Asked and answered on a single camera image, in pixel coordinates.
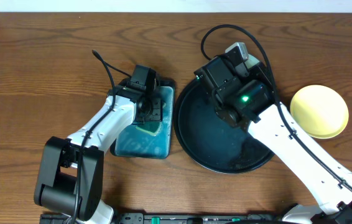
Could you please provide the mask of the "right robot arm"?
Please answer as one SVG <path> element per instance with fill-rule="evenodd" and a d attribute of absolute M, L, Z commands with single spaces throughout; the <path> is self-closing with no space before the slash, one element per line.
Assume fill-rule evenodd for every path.
<path fill-rule="evenodd" d="M 352 223 L 352 172 L 311 138 L 282 103 L 274 84 L 251 73 L 248 55 L 232 50 L 219 55 L 221 85 L 214 90 L 218 116 L 246 128 L 302 181 L 316 206 L 296 205 L 281 223 Z"/>

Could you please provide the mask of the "white plate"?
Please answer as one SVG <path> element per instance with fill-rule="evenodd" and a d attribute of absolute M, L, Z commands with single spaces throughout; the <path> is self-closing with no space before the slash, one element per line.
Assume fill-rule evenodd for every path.
<path fill-rule="evenodd" d="M 248 59 L 244 62 L 245 66 L 247 67 L 248 70 L 259 64 L 261 61 L 254 57 L 253 55 L 249 54 Z"/>

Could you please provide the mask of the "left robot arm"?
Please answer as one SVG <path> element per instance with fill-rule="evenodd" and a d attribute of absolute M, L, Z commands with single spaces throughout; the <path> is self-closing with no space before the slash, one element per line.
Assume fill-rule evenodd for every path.
<path fill-rule="evenodd" d="M 126 127 L 161 119 L 158 96 L 123 90 L 109 95 L 81 129 L 45 143 L 35 204 L 66 215 L 67 223 L 111 223 L 114 209 L 101 198 L 104 156 Z"/>

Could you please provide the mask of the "yellow plate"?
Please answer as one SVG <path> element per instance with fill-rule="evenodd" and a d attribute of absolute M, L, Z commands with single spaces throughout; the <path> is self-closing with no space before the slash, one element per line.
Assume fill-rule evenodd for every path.
<path fill-rule="evenodd" d="M 348 106 L 335 90 L 323 85 L 301 88 L 290 102 L 290 114 L 311 137 L 330 139 L 344 131 Z"/>

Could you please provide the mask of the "round black serving tray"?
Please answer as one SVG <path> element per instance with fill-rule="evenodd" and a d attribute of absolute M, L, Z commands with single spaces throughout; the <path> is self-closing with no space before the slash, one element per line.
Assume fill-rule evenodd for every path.
<path fill-rule="evenodd" d="M 179 95 L 173 122 L 183 150 L 195 162 L 214 172 L 251 172 L 274 156 L 251 135 L 220 120 L 197 80 L 192 80 Z"/>

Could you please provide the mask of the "green yellow sponge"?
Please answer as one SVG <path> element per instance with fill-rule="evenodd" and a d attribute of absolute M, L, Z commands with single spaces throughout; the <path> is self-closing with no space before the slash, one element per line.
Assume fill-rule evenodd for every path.
<path fill-rule="evenodd" d="M 136 129 L 151 136 L 156 136 L 159 133 L 161 126 L 162 124 L 160 121 L 149 121 L 144 124 L 138 124 Z"/>

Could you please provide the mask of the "rectangular black water tray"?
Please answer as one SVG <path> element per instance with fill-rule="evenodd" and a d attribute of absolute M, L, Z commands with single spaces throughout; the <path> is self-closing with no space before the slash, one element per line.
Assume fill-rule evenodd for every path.
<path fill-rule="evenodd" d="M 110 147 L 114 156 L 141 157 L 150 159 L 165 159 L 170 153 L 170 139 L 172 132 L 172 115 L 175 96 L 175 82 L 164 79 L 159 82 L 150 95 L 159 95 L 162 99 L 163 116 L 161 129 L 156 136 L 151 136 L 138 129 L 135 121 L 121 131 L 118 138 Z"/>

